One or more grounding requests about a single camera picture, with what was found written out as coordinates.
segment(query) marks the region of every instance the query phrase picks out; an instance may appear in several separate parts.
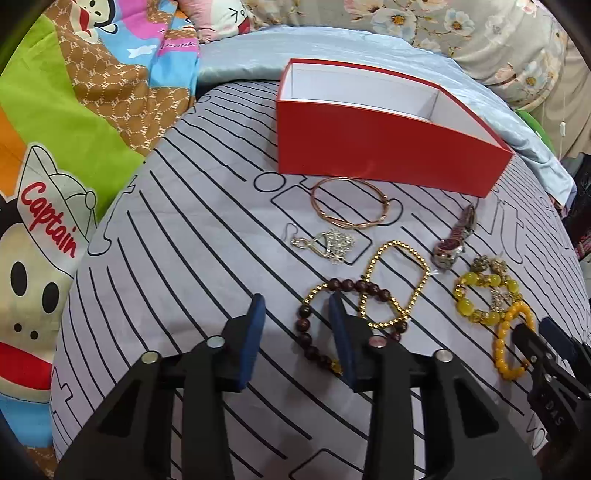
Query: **gold chain bracelet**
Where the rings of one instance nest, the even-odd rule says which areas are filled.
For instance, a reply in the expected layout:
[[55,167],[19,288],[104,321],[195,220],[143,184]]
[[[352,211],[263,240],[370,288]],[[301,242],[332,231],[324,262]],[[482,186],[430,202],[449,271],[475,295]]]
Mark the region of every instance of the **gold chain bracelet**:
[[[420,263],[420,265],[423,268],[424,274],[423,274],[423,277],[421,278],[420,282],[418,283],[418,286],[415,287],[413,294],[411,295],[406,308],[402,308],[400,306],[398,300],[394,296],[390,296],[389,303],[390,303],[392,309],[394,310],[395,314],[397,314],[398,316],[394,317],[392,320],[390,320],[389,322],[385,322],[385,323],[368,322],[368,325],[374,329],[392,327],[392,326],[395,326],[400,321],[406,322],[408,320],[408,317],[410,316],[411,310],[413,309],[415,303],[417,302],[417,298],[418,298],[419,294],[421,293],[421,290],[425,286],[425,283],[427,283],[429,275],[431,274],[431,268],[429,267],[427,261],[414,248],[411,248],[409,245],[403,244],[402,242],[399,242],[397,240],[391,240],[389,242],[384,243],[381,247],[379,247],[378,251],[375,253],[374,257],[369,261],[369,264],[368,264],[367,268],[365,269],[365,273],[361,277],[367,283],[369,283],[369,279],[371,278],[371,275],[374,272],[375,264],[378,262],[378,260],[382,256],[382,254],[390,247],[398,247],[402,250],[406,250],[407,252],[409,252]],[[367,314],[366,314],[367,299],[368,299],[368,296],[366,293],[363,293],[359,296],[359,316],[361,318],[363,318],[364,320],[367,320]]]

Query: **red box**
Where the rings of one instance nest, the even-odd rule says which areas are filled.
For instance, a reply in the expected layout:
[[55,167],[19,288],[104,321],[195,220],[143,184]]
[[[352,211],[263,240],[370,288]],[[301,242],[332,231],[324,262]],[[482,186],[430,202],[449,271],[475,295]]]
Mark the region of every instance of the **red box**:
[[277,95],[279,172],[395,181],[485,197],[513,152],[439,85],[291,59]]

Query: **cartoon blanket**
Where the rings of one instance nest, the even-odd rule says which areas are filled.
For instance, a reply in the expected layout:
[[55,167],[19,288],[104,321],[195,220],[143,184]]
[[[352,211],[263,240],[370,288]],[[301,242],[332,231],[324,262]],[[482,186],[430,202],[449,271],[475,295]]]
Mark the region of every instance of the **cartoon blanket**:
[[195,29],[170,0],[56,0],[0,76],[0,410],[51,443],[63,306],[117,192],[192,104]]

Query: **silver earring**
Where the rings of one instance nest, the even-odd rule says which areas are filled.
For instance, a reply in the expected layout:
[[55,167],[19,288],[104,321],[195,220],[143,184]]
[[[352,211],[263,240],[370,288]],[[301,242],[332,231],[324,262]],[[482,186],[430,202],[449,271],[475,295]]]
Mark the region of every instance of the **silver earring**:
[[[305,250],[309,248],[316,255],[327,258],[330,263],[334,265],[340,265],[345,261],[345,256],[351,248],[355,245],[355,238],[349,233],[343,233],[336,228],[331,228],[327,232],[322,232],[316,235],[314,238],[297,238],[296,235],[299,231],[298,227],[293,223],[288,223],[285,226],[285,232],[283,235],[283,241],[287,239],[287,228],[293,225],[295,227],[295,233],[292,235],[290,243],[296,247]],[[319,240],[324,237],[326,243],[325,250],[320,250],[316,243],[320,243]]]

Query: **blue gripper pad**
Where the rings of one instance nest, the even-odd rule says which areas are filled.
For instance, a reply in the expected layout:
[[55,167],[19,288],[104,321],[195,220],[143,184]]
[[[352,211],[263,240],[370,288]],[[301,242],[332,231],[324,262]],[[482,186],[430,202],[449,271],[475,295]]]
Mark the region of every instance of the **blue gripper pad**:
[[333,293],[329,299],[330,325],[335,336],[336,351],[339,354],[340,366],[343,369],[343,379],[348,386],[355,385],[354,355],[351,339],[345,328],[344,319],[347,315],[340,293]]
[[552,318],[546,317],[542,319],[538,331],[562,358],[569,362],[576,359],[577,353],[573,342]]
[[246,314],[246,321],[249,322],[249,326],[240,351],[240,374],[238,377],[240,390],[245,388],[252,378],[266,315],[265,298],[260,293],[256,293]]

